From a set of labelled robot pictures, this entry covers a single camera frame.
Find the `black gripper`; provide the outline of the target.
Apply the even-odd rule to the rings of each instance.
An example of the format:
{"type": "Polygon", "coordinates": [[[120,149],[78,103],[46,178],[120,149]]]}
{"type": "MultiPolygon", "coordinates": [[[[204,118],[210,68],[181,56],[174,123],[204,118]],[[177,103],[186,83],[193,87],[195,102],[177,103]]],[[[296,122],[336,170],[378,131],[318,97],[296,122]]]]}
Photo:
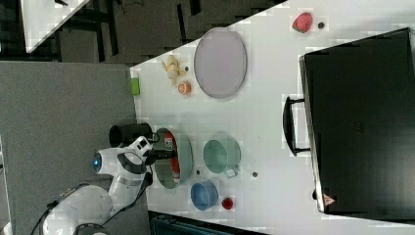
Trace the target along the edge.
{"type": "MultiPolygon", "coordinates": [[[[151,144],[147,144],[145,148],[146,148],[146,152],[144,154],[144,157],[146,158],[145,160],[146,165],[152,165],[156,162],[156,160],[160,160],[162,158],[161,150],[154,149],[151,144]]],[[[169,152],[163,156],[163,159],[170,160],[170,159],[177,158],[177,157],[178,155],[176,152],[169,152]]]]}

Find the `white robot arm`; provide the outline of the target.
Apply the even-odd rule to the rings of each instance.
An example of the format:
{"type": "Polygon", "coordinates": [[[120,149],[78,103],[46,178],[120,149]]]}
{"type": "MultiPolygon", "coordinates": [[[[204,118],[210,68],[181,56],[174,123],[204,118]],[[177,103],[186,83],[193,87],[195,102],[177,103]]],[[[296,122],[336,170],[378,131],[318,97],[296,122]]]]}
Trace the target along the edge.
{"type": "Polygon", "coordinates": [[[107,175],[107,186],[80,183],[48,204],[32,233],[39,235],[78,235],[84,227],[93,227],[93,235],[105,235],[104,225],[120,212],[133,207],[153,184],[152,165],[178,155],[174,145],[164,149],[144,136],[131,144],[99,150],[92,167],[96,174],[107,175]]]}

